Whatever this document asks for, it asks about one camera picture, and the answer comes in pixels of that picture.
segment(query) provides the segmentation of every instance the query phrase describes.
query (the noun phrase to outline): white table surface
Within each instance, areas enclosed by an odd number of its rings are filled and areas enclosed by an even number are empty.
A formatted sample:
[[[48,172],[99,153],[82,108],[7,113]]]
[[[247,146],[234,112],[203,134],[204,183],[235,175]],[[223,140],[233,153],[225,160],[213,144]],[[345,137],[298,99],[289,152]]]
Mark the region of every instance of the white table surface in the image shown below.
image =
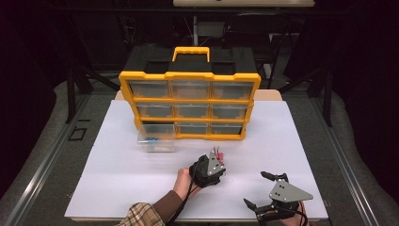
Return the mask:
[[[269,204],[268,194],[275,184],[263,178],[261,171],[287,173],[292,185],[314,197],[305,201],[308,218],[327,218],[285,102],[256,101],[244,140],[180,139],[175,153],[142,152],[133,119],[127,102],[112,101],[65,217],[124,218],[133,203],[154,203],[163,197],[173,188],[179,168],[191,166],[219,146],[226,175],[190,200],[178,220],[255,220],[243,198],[258,206]]]
[[[175,7],[313,7],[313,0],[173,0]]]

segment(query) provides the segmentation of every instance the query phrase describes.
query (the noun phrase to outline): transparent plastic container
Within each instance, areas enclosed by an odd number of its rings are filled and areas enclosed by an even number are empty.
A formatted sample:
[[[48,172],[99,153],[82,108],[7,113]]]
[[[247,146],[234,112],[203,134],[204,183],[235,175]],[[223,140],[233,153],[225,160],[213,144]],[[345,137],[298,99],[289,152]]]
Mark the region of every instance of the transparent plastic container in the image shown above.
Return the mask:
[[[249,100],[252,82],[213,82],[212,99]]]
[[[129,86],[135,97],[169,98],[168,81],[130,80]]]
[[[172,86],[172,97],[174,99],[209,99],[209,81],[203,80],[173,80],[170,81]]]
[[[171,103],[137,102],[136,107],[141,117],[172,118]]]
[[[243,120],[246,116],[247,105],[211,104],[212,119]]]
[[[243,123],[211,123],[211,134],[215,135],[240,135]]]
[[[176,137],[173,124],[142,124],[137,136],[137,144],[144,152],[174,152]]]
[[[208,104],[173,104],[175,115],[178,118],[208,118]]]
[[[179,134],[205,135],[208,131],[208,123],[176,122],[176,128]]]

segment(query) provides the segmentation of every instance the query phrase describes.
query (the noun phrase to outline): dark background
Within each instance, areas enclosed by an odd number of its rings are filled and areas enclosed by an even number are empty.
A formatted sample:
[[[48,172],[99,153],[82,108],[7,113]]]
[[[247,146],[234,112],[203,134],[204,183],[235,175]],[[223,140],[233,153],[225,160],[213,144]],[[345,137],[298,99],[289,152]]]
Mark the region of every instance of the dark background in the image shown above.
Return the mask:
[[[373,10],[355,27],[335,65],[333,90],[344,100],[359,154],[380,185],[399,201],[397,151],[399,103],[398,16],[394,1],[361,1]],[[152,41],[171,46],[184,35],[181,17],[56,15],[43,1],[2,1],[0,7],[1,139],[0,196],[24,165],[56,102],[53,92],[67,78],[70,62],[98,72],[120,71],[131,48]],[[47,1],[88,8],[171,8],[167,1]],[[315,9],[346,9],[352,1],[318,0]],[[297,79],[331,53],[346,20],[307,20],[286,75]]]

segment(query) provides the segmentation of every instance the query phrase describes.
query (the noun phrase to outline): plaid sleeve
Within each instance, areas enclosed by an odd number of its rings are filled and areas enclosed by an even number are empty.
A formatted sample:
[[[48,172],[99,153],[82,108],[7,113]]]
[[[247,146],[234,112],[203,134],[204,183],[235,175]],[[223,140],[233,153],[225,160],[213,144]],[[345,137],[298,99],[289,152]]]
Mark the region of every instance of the plaid sleeve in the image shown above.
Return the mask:
[[[125,219],[118,226],[165,226],[164,221],[148,203],[139,202],[130,207]]]

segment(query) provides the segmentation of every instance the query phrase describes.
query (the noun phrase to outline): plastic storage organizer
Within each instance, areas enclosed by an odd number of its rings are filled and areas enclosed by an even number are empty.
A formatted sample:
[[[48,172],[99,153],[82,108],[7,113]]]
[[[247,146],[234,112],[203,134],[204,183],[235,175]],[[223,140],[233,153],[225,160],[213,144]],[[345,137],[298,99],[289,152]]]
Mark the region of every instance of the plastic storage organizer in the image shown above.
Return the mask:
[[[249,48],[137,46],[121,92],[143,124],[173,124],[176,138],[243,139],[259,88]]]

